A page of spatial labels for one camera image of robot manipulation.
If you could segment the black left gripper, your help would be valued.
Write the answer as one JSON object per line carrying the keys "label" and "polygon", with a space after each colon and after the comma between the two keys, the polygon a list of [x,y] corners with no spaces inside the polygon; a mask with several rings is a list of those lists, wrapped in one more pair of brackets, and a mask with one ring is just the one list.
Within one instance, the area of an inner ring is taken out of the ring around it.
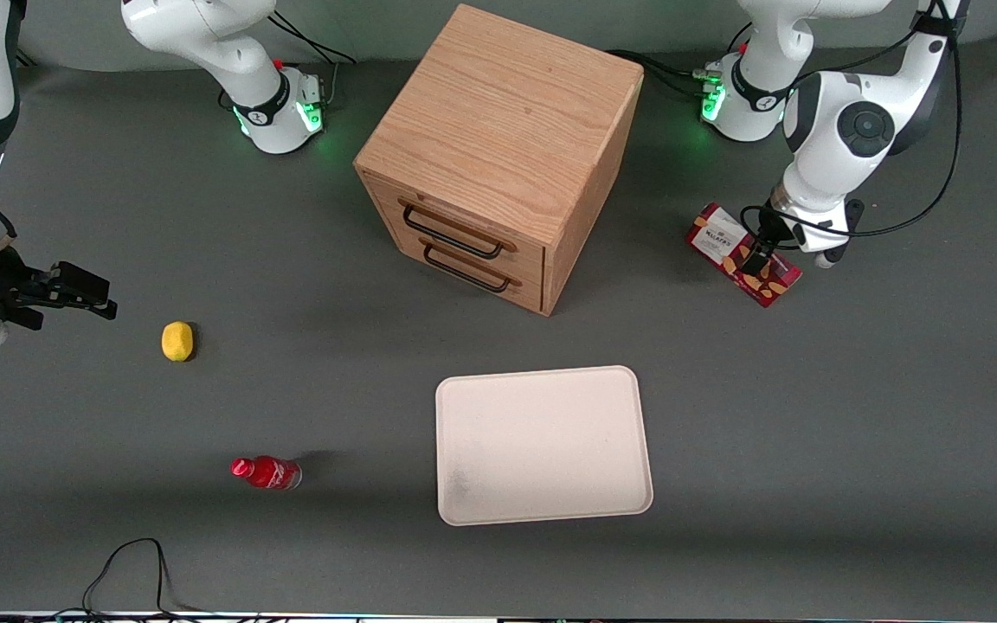
{"label": "black left gripper", "polygon": [[756,244],[745,253],[741,273],[760,279],[776,251],[800,251],[798,238],[771,208],[759,208]]}

